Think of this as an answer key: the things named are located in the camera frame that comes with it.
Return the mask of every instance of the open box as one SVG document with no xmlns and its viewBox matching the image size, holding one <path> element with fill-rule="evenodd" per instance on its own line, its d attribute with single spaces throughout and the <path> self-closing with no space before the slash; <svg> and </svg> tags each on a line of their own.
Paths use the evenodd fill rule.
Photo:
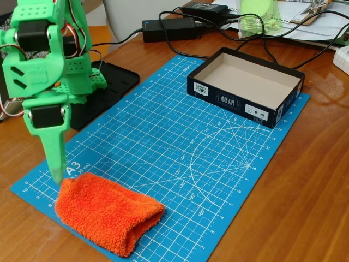
<svg viewBox="0 0 349 262">
<path fill-rule="evenodd" d="M 274 128 L 305 74 L 226 47 L 188 75 L 188 94 Z"/>
</svg>

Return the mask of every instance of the orange towel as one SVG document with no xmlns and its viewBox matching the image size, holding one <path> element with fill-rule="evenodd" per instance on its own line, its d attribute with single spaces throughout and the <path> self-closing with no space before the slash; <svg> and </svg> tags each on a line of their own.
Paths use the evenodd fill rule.
<svg viewBox="0 0 349 262">
<path fill-rule="evenodd" d="M 63 181 L 55 210 L 63 223 L 120 257 L 157 224 L 164 206 L 90 173 Z"/>
</svg>

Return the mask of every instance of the green robotic arm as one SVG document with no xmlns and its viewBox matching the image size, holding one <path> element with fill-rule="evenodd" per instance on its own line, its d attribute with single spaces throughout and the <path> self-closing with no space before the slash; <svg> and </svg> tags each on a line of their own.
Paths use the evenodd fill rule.
<svg viewBox="0 0 349 262">
<path fill-rule="evenodd" d="M 23 99 L 27 128 L 40 137 L 53 180 L 61 184 L 70 104 L 85 103 L 86 95 L 106 88 L 107 83 L 100 71 L 91 67 L 88 52 L 92 43 L 79 0 L 17 2 L 12 29 L 0 31 L 0 48 L 8 53 L 3 62 L 5 81 L 10 98 Z M 66 28 L 72 36 L 63 33 Z M 49 54 L 27 60 L 26 51 Z"/>
</svg>

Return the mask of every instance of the blue cutting mat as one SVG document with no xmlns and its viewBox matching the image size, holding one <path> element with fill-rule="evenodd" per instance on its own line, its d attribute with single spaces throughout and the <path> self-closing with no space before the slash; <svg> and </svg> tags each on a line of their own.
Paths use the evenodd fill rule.
<svg viewBox="0 0 349 262">
<path fill-rule="evenodd" d="M 206 261 L 309 96 L 272 130 L 187 95 L 186 76 L 201 63 L 176 56 L 67 143 L 67 177 L 89 171 L 166 206 L 129 259 L 60 222 L 45 162 L 11 190 L 112 260 Z"/>
</svg>

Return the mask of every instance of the wooden desk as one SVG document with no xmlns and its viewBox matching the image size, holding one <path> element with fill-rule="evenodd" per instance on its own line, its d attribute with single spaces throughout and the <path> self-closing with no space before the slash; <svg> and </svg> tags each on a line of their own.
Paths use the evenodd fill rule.
<svg viewBox="0 0 349 262">
<path fill-rule="evenodd" d="M 173 45 L 202 55 L 238 46 L 216 32 Z M 319 51 L 292 42 L 268 46 L 288 67 Z M 269 59 L 260 41 L 242 51 Z M 144 44 L 139 36 L 106 60 L 143 81 L 174 55 L 166 43 Z M 210 261 L 349 261 L 349 76 L 332 64 L 333 55 L 301 68 L 311 99 Z M 44 154 L 22 119 L 0 124 L 0 134 L 0 261 L 108 261 L 10 192 Z"/>
</svg>

